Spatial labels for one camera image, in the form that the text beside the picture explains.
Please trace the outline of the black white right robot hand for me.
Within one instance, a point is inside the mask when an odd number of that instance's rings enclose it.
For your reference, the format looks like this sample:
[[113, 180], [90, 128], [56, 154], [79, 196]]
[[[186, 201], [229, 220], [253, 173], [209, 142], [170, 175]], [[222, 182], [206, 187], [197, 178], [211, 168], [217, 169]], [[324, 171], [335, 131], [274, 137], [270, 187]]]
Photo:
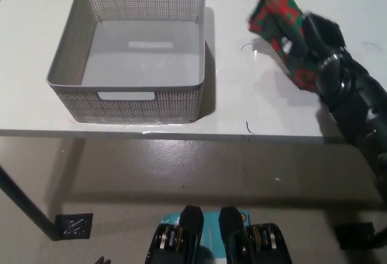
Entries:
[[346, 43], [339, 25], [312, 12], [302, 13], [296, 23], [282, 31], [284, 54], [299, 63], [318, 63], [346, 52]]

